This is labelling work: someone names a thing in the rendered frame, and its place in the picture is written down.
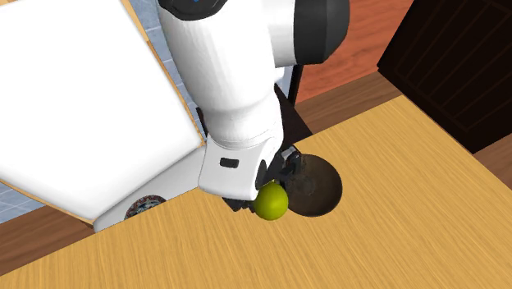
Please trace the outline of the dark wooden cabinet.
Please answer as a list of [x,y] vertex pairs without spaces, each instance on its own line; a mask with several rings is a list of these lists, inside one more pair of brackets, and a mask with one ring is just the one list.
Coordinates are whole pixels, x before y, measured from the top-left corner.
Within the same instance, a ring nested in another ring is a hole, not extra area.
[[512,0],[413,0],[377,67],[474,154],[512,133]]

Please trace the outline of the white furniture with wooden edge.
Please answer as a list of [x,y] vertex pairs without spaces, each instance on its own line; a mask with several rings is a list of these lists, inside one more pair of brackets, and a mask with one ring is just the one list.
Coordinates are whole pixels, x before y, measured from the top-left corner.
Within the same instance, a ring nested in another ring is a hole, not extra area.
[[0,4],[0,181],[102,230],[193,190],[203,155],[129,0]]

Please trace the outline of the patterned round plate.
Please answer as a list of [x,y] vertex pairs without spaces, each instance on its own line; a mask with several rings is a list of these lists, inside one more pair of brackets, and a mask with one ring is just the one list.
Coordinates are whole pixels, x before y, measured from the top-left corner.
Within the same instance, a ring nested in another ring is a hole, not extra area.
[[125,219],[131,218],[136,214],[142,213],[157,205],[166,202],[166,200],[159,195],[146,195],[136,200],[126,211]]

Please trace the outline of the dark brown bowl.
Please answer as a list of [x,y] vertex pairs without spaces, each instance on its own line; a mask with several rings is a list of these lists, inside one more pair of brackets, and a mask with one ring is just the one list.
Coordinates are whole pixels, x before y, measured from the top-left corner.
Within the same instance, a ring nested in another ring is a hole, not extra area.
[[305,217],[330,213],[343,192],[338,171],[324,158],[312,154],[301,154],[291,165],[294,170],[283,183],[289,209]]

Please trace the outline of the green apple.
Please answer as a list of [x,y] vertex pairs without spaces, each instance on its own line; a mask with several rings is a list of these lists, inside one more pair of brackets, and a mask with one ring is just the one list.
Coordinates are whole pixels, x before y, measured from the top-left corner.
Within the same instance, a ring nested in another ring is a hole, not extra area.
[[253,201],[254,212],[262,219],[273,221],[282,217],[289,205],[288,194],[278,183],[271,181],[261,188]]

